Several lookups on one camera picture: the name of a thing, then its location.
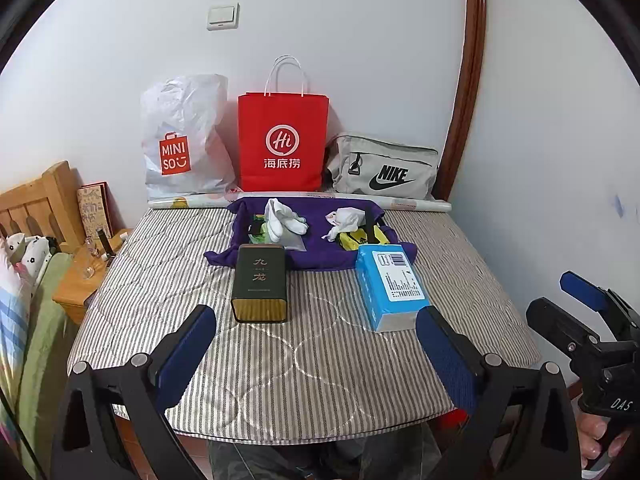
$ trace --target human hand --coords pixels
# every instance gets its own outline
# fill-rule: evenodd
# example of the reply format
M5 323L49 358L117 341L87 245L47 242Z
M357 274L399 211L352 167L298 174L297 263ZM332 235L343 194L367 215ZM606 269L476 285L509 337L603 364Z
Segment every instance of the human hand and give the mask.
M582 469L587 467L587 460L592 460L600 455L602 448L597 442L607 431L607 423L598 415L578 411L576 417L578 426L578 440L580 441L580 460ZM609 456L614 458L620 453L629 438L630 431L620 433L609 446Z

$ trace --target book cover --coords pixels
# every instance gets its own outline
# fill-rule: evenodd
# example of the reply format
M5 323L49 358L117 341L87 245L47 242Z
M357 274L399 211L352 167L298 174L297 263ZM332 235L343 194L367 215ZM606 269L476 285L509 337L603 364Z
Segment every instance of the book cover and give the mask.
M82 218L82 225L87 236L98 238L98 229L104 229L107 238L113 237L113 228L107 207L107 185L106 182L89 184L78 189L78 209Z
M238 322L287 320L284 247L243 244L238 249L231 307Z

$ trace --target wall stain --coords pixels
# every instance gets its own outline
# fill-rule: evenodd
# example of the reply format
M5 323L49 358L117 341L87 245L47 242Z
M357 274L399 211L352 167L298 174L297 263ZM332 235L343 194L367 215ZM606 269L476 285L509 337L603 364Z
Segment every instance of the wall stain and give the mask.
M618 216L620 218L622 218L625 215L625 208L622 205L622 202L620 202L620 197L618 195L613 197L613 207L616 208L616 213L618 213Z

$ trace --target white plastic bag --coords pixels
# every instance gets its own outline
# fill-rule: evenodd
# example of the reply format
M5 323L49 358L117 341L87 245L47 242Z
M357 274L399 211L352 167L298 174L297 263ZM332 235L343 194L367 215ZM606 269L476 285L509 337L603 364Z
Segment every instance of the white plastic bag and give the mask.
M226 104L226 77L180 76L142 94L146 192L149 200L225 193L236 175L216 132Z

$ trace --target hi logo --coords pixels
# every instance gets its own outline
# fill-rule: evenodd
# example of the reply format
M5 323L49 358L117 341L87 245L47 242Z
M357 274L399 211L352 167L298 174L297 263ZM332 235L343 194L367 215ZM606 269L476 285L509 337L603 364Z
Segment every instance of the hi logo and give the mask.
M408 171L409 170L407 168L396 168L395 166L384 165L380 169L380 173L374 175L369 181L369 187L376 191L380 191L382 189L400 186L407 182L413 182L413 180L404 179Z
M287 156L295 152L300 143L300 136L295 128L288 124L274 126L265 139L267 149L277 156Z

